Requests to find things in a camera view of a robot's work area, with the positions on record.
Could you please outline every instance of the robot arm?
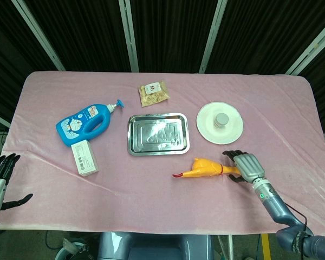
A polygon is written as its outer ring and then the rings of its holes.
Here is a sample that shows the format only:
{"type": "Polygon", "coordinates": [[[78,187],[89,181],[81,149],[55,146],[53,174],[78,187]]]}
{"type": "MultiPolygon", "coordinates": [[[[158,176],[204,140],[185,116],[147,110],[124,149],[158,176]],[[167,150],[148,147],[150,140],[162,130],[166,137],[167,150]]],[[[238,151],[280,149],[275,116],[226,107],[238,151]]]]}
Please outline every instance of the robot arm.
{"type": "Polygon", "coordinates": [[[313,236],[312,231],[291,213],[270,181],[265,178],[265,171],[257,158],[239,150],[226,151],[224,154],[235,162],[241,174],[241,179],[236,180],[233,176],[231,179],[253,184],[255,193],[274,222],[289,226],[276,233],[280,246],[286,251],[298,254],[303,251],[305,256],[325,260],[325,237],[313,236]]]}
{"type": "Polygon", "coordinates": [[[33,195],[29,194],[23,199],[18,201],[3,202],[6,192],[6,187],[11,178],[13,168],[15,167],[16,162],[19,160],[20,155],[15,153],[5,157],[0,157],[0,210],[10,209],[12,207],[20,206],[26,203],[33,195]]]}

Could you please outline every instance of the stainless steel tray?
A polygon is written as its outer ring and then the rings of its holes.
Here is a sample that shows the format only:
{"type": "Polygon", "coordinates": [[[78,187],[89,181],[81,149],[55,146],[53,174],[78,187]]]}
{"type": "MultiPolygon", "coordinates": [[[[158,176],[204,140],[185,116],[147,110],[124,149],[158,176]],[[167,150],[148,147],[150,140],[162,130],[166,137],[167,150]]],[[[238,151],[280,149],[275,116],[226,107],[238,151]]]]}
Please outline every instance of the stainless steel tray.
{"type": "Polygon", "coordinates": [[[134,115],[128,125],[128,151],[134,156],[182,154],[189,150],[184,114],[134,115]]]}

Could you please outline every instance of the black backdrop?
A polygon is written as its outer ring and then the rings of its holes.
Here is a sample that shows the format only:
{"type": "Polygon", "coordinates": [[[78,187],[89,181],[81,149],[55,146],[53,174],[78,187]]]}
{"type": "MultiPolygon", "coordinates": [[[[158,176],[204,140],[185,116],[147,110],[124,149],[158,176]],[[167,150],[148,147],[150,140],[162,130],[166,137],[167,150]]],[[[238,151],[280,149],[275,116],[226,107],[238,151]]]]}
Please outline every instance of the black backdrop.
{"type": "MultiPolygon", "coordinates": [[[[129,72],[118,0],[25,0],[66,70],[129,72]]],[[[197,73],[217,0],[131,0],[141,72],[197,73]]],[[[228,0],[206,73],[284,74],[325,26],[325,0],[228,0]]],[[[10,0],[0,1],[0,116],[25,78],[55,70],[10,0]]],[[[325,131],[325,49],[301,75],[325,131]]]]}

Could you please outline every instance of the small cup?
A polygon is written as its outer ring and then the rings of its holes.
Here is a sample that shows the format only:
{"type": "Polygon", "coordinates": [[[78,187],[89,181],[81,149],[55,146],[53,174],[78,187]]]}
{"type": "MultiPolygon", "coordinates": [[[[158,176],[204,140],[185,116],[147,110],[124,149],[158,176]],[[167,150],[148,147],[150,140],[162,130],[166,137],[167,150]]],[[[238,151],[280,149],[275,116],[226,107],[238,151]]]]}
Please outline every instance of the small cup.
{"type": "Polygon", "coordinates": [[[229,122],[229,117],[224,113],[217,114],[216,118],[214,119],[214,125],[218,128],[224,127],[228,122],[229,122]]]}

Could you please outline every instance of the white plate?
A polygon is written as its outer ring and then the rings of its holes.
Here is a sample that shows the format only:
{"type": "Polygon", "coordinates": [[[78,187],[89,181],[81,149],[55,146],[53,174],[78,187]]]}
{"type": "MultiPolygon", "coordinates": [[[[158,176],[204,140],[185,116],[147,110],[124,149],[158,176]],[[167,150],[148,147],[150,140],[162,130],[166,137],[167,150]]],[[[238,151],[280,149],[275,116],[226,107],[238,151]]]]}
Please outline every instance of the white plate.
{"type": "Polygon", "coordinates": [[[236,141],[243,132],[243,120],[235,107],[224,102],[212,102],[204,105],[196,117],[200,134],[209,142],[226,145],[236,141]],[[224,113],[229,122],[218,128],[215,126],[217,114],[224,113]]]}

